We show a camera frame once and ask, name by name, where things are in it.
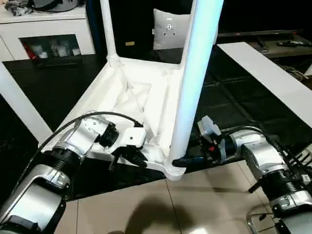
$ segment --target shelf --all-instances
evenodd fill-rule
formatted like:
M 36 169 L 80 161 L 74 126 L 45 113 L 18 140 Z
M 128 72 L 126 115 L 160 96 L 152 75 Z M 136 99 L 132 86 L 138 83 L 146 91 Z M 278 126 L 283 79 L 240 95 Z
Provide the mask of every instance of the shelf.
M 85 19 L 85 6 L 76 7 L 71 11 L 60 13 L 39 13 L 33 12 L 25 16 L 13 16 L 13 14 L 0 5 L 0 24 L 3 23 L 20 23 L 32 21 L 49 21 L 49 20 L 76 20 Z

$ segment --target black floor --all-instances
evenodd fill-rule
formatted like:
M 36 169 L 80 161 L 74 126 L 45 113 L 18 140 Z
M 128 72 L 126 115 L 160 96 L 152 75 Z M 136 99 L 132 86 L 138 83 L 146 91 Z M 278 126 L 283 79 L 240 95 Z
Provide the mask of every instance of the black floor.
M 181 50 L 151 57 L 178 62 Z M 77 64 L 66 66 L 37 67 L 31 61 L 7 62 L 5 66 L 53 130 L 102 68 L 96 56 L 83 56 Z M 36 151 L 37 142 L 3 99 L 0 99 L 0 110 L 0 176 L 5 178 L 1 204 Z M 249 124 L 277 134 L 294 153 L 312 141 L 312 130 L 305 123 L 218 48 L 211 56 L 196 121 L 205 115 L 222 129 Z M 110 173 L 108 166 L 109 162 L 86 159 L 75 178 L 73 198 L 163 178 L 160 172 L 125 165 L 119 165 Z

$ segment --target red object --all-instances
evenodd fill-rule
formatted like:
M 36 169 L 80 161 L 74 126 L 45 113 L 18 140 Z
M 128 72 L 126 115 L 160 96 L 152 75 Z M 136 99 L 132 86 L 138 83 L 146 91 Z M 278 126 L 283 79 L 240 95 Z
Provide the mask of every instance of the red object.
M 23 43 L 23 46 L 30 59 L 38 59 L 37 55 L 28 47 L 26 43 Z
M 212 146 L 212 147 L 210 147 L 209 149 L 208 149 L 209 151 L 215 151 L 215 147 L 214 146 Z

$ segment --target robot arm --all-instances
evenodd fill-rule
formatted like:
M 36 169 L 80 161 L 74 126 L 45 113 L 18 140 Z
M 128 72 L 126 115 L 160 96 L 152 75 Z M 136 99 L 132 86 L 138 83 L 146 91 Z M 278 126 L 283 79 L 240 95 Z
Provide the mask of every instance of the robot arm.
M 249 189 L 254 192 L 262 187 L 270 201 L 274 217 L 280 218 L 276 228 L 280 234 L 308 234 L 312 230 L 312 197 L 306 190 L 304 176 L 286 163 L 284 153 L 276 142 L 268 139 L 254 127 L 221 134 L 219 127 L 205 116 L 198 122 L 198 128 L 208 149 L 217 149 L 212 154 L 219 162 L 228 158 L 244 159 L 257 183 Z M 183 160 L 174 162 L 178 165 Z M 257 233 L 248 223 L 253 234 Z
M 142 160 L 133 160 L 140 155 L 145 135 L 142 127 L 127 128 L 119 133 L 103 116 L 77 121 L 51 150 L 43 153 L 43 161 L 33 168 L 3 205 L 0 234 L 53 233 L 65 211 L 63 196 L 93 144 L 100 144 L 115 157 L 123 156 L 145 166 L 144 156 Z M 135 156 L 124 154 L 126 148 Z

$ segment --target television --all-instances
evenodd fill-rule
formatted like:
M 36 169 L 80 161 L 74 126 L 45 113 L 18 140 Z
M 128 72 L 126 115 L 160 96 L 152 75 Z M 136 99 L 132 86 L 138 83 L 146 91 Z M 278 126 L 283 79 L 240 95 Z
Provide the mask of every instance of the television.
M 296 33 L 311 27 L 311 0 L 224 0 L 219 37 Z

